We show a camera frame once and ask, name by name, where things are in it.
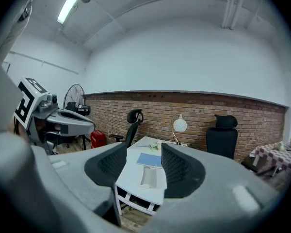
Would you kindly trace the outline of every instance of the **blue folder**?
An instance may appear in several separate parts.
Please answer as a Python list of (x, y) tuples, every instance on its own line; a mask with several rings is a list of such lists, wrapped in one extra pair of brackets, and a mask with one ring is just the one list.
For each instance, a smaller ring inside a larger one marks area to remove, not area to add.
[(156, 167), (162, 168), (161, 159), (162, 159), (161, 156), (141, 153), (137, 160), (137, 164), (144, 165), (144, 166), (156, 166)]

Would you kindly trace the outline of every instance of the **lamp cord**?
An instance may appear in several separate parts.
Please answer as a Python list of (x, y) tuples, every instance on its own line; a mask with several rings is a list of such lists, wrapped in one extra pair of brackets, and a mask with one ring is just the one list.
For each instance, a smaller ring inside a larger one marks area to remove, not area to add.
[(176, 138), (176, 135), (175, 135), (175, 133), (174, 133), (173, 120), (174, 120), (175, 116), (178, 115), (178, 114), (181, 115), (181, 113), (178, 112), (178, 113), (174, 114), (173, 119), (171, 119), (171, 131), (172, 131), (172, 133), (173, 133), (173, 135), (174, 135), (174, 138), (175, 138), (176, 141), (177, 141), (177, 145), (179, 145), (179, 141), (178, 141), (178, 139)]

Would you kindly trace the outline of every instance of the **brick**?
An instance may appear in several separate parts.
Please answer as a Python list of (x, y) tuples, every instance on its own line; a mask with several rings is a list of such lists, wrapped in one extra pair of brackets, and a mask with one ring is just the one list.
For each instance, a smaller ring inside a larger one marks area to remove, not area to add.
[(144, 121), (135, 141), (144, 136), (173, 141), (171, 119), (180, 112), (188, 124), (178, 140), (197, 150), (207, 150), (206, 131), (215, 127), (215, 114), (233, 115), (238, 120), (235, 160), (241, 161), (256, 146), (281, 140), (285, 108), (261, 101), (214, 94), (176, 92), (125, 92), (86, 95), (97, 129), (106, 134), (107, 143), (115, 142), (109, 134), (126, 135), (126, 121), (131, 109), (140, 108)]

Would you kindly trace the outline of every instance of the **floor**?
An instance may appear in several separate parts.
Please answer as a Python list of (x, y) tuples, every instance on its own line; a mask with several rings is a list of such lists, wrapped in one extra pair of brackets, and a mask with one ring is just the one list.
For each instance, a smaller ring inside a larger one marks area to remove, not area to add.
[[(90, 143), (86, 142), (86, 149), (90, 149)], [(61, 144), (55, 148), (57, 153), (70, 153), (82, 150), (82, 138), (78, 138), (77, 142), (69, 144), (69, 148), (65, 144)], [(280, 193), (284, 192), (291, 181), (291, 172), (281, 171), (277, 173), (274, 177), (271, 177), (272, 170), (267, 171), (271, 166), (267, 164), (264, 160), (260, 159), (258, 163), (259, 173), (262, 173), (259, 177), (268, 183), (270, 186), (274, 187)], [(141, 228), (151, 219), (152, 216), (140, 212), (136, 209), (131, 208), (122, 204), (123, 214), (120, 216), (121, 228), (127, 232), (139, 232)]]

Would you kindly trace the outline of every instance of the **ceiling light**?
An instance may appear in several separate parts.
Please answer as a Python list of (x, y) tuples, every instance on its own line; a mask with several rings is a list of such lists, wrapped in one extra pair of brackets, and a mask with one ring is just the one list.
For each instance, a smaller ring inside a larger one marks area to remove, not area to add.
[(59, 13), (59, 16), (57, 18), (57, 21), (60, 23), (64, 23), (64, 21), (66, 20), (72, 6), (75, 4), (77, 0), (66, 0), (62, 10)]

